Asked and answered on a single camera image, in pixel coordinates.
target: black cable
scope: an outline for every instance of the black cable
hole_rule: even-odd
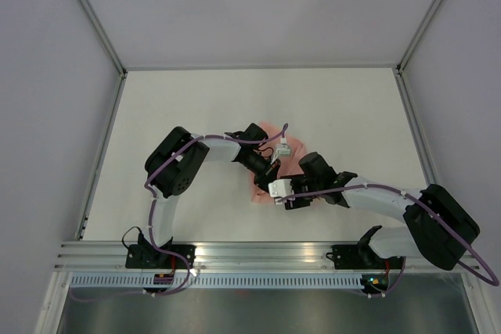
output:
[[[263,154],[263,152],[265,152],[265,151],[266,151],[266,150],[268,150],[268,149],[272,150],[272,153],[271,153],[269,156],[263,156],[263,155],[262,155],[262,154]],[[273,148],[272,148],[271,146],[268,146],[267,148],[264,148],[264,149],[258,149],[258,152],[260,152],[260,153],[261,153],[261,156],[262,156],[263,158],[270,158],[270,157],[273,155]]]
[[[141,228],[139,228],[138,226],[132,226],[130,227],[125,233],[124,233],[124,236],[122,236],[122,244],[124,245],[125,248],[127,248],[127,250],[129,250],[127,244],[125,244],[125,236],[131,231],[133,230],[134,228],[137,228],[139,233],[142,234],[142,231],[141,231]]]

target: white floor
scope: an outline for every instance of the white floor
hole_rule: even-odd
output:
[[[425,186],[390,69],[130,72],[84,239],[118,240],[131,226],[146,226],[144,163],[173,127],[221,134],[261,120],[288,122],[289,134],[336,171]],[[340,241],[375,224],[397,222],[325,203],[292,211],[254,204],[244,167],[205,163],[179,200],[174,233],[178,241]]]

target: pink cloth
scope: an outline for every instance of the pink cloth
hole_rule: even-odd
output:
[[[266,123],[262,121],[259,123],[259,127],[261,127],[268,136],[273,136],[279,133],[282,129],[274,127],[270,123]],[[287,144],[292,148],[292,155],[288,157],[280,158],[280,169],[278,176],[279,178],[284,175],[294,175],[294,174],[303,174],[303,170],[299,167],[299,160],[306,155],[305,145],[299,141],[297,138],[292,137],[288,133],[286,133]],[[280,143],[280,140],[274,140],[267,144],[264,144],[261,150],[264,150],[267,147],[274,148],[274,146]],[[271,150],[266,150],[263,155],[268,156]],[[254,185],[254,174],[251,175],[250,182],[252,184],[252,202],[253,203],[273,203],[273,199],[269,196],[269,194],[262,189],[259,189]]]

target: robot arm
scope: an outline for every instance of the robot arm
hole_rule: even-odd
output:
[[[226,135],[232,142],[223,137],[194,142],[197,135],[176,127],[146,161],[145,169],[150,179],[167,159],[187,143],[193,143],[150,182],[159,196],[153,219],[153,237],[159,244],[168,244],[172,237],[178,196],[191,185],[204,161],[219,160],[244,165],[254,173],[254,184],[274,197],[276,203],[283,203],[286,210],[307,207],[314,199],[320,198],[329,204],[393,217],[405,224],[400,228],[371,228],[359,242],[359,252],[365,253],[367,260],[423,256],[437,267],[451,270],[463,256],[465,248],[413,201],[404,194],[399,195],[399,192],[404,192],[401,189],[391,189],[391,192],[367,189],[369,185],[371,188],[378,185],[352,172],[337,173],[318,153],[309,153],[300,160],[303,174],[277,179],[280,160],[261,156],[258,150],[262,145],[260,141],[265,141],[268,135],[259,126],[251,124],[246,131]],[[238,140],[254,143],[238,143]],[[282,141],[276,151],[287,154],[290,148],[287,141]],[[422,191],[406,189],[405,193],[431,207],[468,244],[478,237],[480,229],[477,224],[440,185],[430,185]]]
[[[367,260],[422,256],[441,269],[452,270],[464,255],[465,248],[407,195],[429,206],[468,244],[480,233],[475,221],[440,185],[432,184],[421,191],[378,185],[351,172],[336,173],[318,153],[302,158],[299,166],[304,174],[283,177],[269,186],[270,195],[276,203],[284,202],[286,210],[309,206],[314,198],[321,198],[330,204],[392,217],[406,225],[371,228],[359,242],[359,252],[365,253],[362,256]]]

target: purple cable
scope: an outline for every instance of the purple cable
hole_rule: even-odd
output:
[[[299,197],[309,197],[309,196],[321,196],[325,195],[327,193],[335,193],[335,192],[344,192],[344,191],[351,191],[352,189],[362,189],[362,188],[372,188],[372,189],[383,189],[389,192],[396,193],[397,195],[402,194],[402,190],[396,189],[394,187],[390,187],[388,185],[382,185],[382,184],[367,184],[365,185],[352,185],[350,187],[340,187],[340,188],[332,188],[332,189],[324,189],[322,191],[317,191],[317,192],[307,192],[307,193],[298,193],[296,195],[289,195],[283,197],[280,201],[286,201],[288,199],[294,199],[294,198],[299,198]],[[458,235],[457,232],[455,232],[443,219],[441,219],[438,214],[436,214],[427,204],[422,203],[419,201],[416,197],[411,196],[409,193],[405,193],[404,195],[405,198],[410,199],[413,201],[416,205],[419,205],[422,209],[424,209],[430,216],[435,219],[461,246],[464,247],[465,250],[470,252],[470,254],[474,257],[475,260],[484,268],[484,270],[487,272],[488,276],[491,279],[486,278],[484,275],[480,274],[478,271],[474,270],[473,268],[469,267],[466,265],[464,262],[459,260],[457,263],[461,265],[464,269],[469,271],[471,274],[479,278],[480,280],[484,281],[485,283],[488,283],[491,286],[499,286],[499,279],[492,271],[492,269],[487,265],[485,260],[480,257],[480,255],[471,247],[470,244],[468,244],[461,236]],[[391,291],[393,290],[393,287],[397,284],[395,284],[388,290]]]
[[[150,241],[151,241],[151,245],[153,246],[153,248],[157,251],[157,252],[160,252],[160,253],[165,253],[165,254],[168,254],[169,256],[173,256],[173,257],[177,257],[178,259],[180,259],[185,265],[186,265],[186,277],[184,278],[184,280],[182,281],[182,283],[177,286],[175,289],[173,290],[169,290],[169,291],[165,291],[163,293],[157,293],[157,295],[160,295],[160,296],[165,296],[165,295],[172,295],[173,293],[177,293],[179,292],[186,283],[188,283],[188,280],[189,280],[189,262],[186,258],[184,258],[184,256],[182,256],[181,254],[179,253],[176,253],[176,252],[171,252],[170,250],[162,250],[156,243],[155,243],[155,240],[153,239],[153,214],[155,213],[155,206],[157,204],[157,198],[158,198],[158,195],[157,193],[155,192],[155,190],[150,186],[150,183],[154,180],[154,178],[157,177],[157,175],[165,168],[167,167],[170,163],[172,163],[178,156],[180,156],[181,154],[183,154],[191,145],[193,145],[194,143],[196,142],[199,142],[201,140],[204,140],[204,139],[208,139],[208,138],[216,138],[216,139],[221,139],[221,140],[227,140],[227,141],[230,141],[230,142],[236,142],[236,143],[239,143],[239,144],[250,144],[250,145],[257,145],[257,144],[262,144],[262,143],[265,143],[265,142],[270,142],[270,141],[273,141],[273,140],[276,140],[277,138],[279,137],[283,137],[285,135],[285,131],[287,130],[287,128],[289,127],[289,124],[285,123],[283,125],[283,128],[282,128],[282,131],[280,133],[278,133],[277,135],[274,135],[273,137],[271,138],[267,138],[267,139],[264,139],[264,140],[260,140],[260,141],[246,141],[246,140],[239,140],[238,138],[231,138],[231,137],[228,137],[228,136],[222,136],[222,135],[206,135],[206,136],[199,136],[199,137],[196,137],[194,138],[193,140],[190,140],[189,142],[187,142],[181,149],[179,149],[176,153],[172,154],[172,156],[167,159],[165,162],[163,162],[149,177],[148,179],[146,180],[146,182],[144,183],[144,188],[145,189],[148,189],[150,191],[150,193],[152,194],[153,196],[153,202],[151,203],[151,207],[150,207],[150,214],[148,216],[148,233],[150,235]]]

